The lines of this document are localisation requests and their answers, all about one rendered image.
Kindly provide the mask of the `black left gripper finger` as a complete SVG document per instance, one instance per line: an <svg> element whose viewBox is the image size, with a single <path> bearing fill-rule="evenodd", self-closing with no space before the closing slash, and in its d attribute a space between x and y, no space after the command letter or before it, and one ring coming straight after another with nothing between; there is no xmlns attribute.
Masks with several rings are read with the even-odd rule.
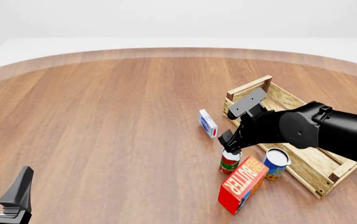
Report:
<svg viewBox="0 0 357 224"><path fill-rule="evenodd" d="M0 205L4 212L32 211L30 191L34 171L29 166L24 166L7 192L0 198Z"/></svg>

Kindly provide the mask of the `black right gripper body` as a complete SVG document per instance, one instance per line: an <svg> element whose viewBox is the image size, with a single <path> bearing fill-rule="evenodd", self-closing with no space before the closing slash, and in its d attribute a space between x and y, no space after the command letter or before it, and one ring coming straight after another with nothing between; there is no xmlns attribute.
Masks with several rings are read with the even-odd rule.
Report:
<svg viewBox="0 0 357 224"><path fill-rule="evenodd" d="M250 140L250 134L243 128L238 128L234 133L228 129L218 137L218 140L222 146L230 143L233 149L236 147L242 149L253 145L253 142Z"/></svg>

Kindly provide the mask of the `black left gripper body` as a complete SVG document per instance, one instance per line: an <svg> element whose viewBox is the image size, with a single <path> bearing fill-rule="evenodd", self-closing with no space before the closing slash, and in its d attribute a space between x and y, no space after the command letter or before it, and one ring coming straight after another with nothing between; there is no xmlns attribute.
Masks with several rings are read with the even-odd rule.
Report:
<svg viewBox="0 0 357 224"><path fill-rule="evenodd" d="M29 224L32 217L32 206L28 207L3 207L0 212L0 224Z"/></svg>

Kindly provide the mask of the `red tomato sauce tin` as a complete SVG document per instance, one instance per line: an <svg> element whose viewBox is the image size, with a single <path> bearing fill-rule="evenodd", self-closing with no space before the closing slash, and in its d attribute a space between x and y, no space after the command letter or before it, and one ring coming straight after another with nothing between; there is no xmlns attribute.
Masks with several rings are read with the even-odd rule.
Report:
<svg viewBox="0 0 357 224"><path fill-rule="evenodd" d="M238 166L241 160L241 152L232 154L223 149L221 152L221 161L219 170L225 175L230 175Z"/></svg>

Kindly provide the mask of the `wooden slat tray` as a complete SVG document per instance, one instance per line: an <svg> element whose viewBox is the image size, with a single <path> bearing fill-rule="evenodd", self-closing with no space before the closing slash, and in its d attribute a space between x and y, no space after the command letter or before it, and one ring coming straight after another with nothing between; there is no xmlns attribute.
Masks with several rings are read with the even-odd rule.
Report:
<svg viewBox="0 0 357 224"><path fill-rule="evenodd" d="M291 110L306 104L272 83L271 80L272 77L268 75L228 91L223 106L224 117L228 116L229 106L258 87L267 93L266 98L261 101L267 110ZM273 147L285 151L291 160L291 164L285 170L317 198L326 197L342 180L357 169L357 162L320 148L297 149L288 143L264 143L258 146L264 151Z"/></svg>

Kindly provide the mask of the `small white and blue box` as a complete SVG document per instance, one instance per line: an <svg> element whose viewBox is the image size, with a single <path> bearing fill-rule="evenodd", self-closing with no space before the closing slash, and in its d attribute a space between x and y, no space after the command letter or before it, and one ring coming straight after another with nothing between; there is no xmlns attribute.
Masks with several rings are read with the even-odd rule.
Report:
<svg viewBox="0 0 357 224"><path fill-rule="evenodd" d="M218 126L206 110L199 110L198 120L210 138L215 138L217 136Z"/></svg>

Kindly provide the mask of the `red butter box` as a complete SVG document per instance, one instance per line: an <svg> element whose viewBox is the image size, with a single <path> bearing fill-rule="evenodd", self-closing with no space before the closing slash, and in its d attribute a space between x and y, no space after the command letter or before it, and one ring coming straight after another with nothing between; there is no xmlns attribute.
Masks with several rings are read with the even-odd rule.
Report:
<svg viewBox="0 0 357 224"><path fill-rule="evenodd" d="M248 156L221 184L218 201L232 215L236 215L243 205L261 186L268 168L253 156Z"/></svg>

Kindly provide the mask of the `blue soup tin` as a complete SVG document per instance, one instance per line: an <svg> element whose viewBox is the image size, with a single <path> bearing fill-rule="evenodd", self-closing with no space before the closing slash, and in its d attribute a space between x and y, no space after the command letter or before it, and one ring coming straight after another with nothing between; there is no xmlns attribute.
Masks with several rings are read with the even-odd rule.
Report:
<svg viewBox="0 0 357 224"><path fill-rule="evenodd" d="M266 151L262 163L269 169L265 179L278 180L285 168L291 165L291 160L285 151L273 147Z"/></svg>

